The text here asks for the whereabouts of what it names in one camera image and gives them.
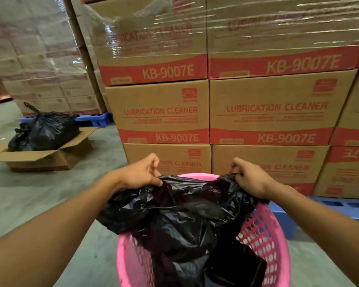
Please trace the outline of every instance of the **pink plastic basket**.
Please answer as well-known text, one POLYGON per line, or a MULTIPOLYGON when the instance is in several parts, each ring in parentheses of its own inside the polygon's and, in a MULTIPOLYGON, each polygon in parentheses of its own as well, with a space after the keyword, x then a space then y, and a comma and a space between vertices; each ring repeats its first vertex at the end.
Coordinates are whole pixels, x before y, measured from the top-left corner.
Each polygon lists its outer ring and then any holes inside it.
MULTIPOLYGON (((190 173, 180 176, 204 181, 218 175, 190 173)), ((258 204, 252 216, 244 222, 237 239, 267 261, 263 287, 290 286, 290 255, 281 226, 269 207, 258 204)), ((117 246, 117 268, 120 287, 154 287, 150 253, 131 234, 120 235, 117 246)))

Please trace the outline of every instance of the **warehouse floor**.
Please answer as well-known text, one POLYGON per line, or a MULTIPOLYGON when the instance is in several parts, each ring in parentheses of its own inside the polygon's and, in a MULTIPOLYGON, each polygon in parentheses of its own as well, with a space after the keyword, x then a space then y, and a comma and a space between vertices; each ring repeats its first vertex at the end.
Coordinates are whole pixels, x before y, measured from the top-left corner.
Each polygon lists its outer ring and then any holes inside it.
MULTIPOLYGON (((0 143, 8 142, 21 114, 14 102, 0 104, 0 143)), ((127 164, 117 128, 90 136, 95 150, 70 171, 12 173, 0 163, 0 236, 127 164)), ((56 287, 119 286, 115 267, 118 236, 93 223, 56 287)), ((299 232, 289 241, 292 287, 353 287, 325 253, 299 232)))

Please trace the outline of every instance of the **right hand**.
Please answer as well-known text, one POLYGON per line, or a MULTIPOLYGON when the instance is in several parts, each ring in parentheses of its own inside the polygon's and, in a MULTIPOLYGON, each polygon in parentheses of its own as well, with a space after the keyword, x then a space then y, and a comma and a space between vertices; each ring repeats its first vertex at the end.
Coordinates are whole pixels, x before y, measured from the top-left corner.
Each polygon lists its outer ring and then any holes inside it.
POLYGON ((270 191, 279 184, 259 165, 234 158, 230 173, 239 173, 235 181, 249 194, 262 199, 270 199, 270 191))

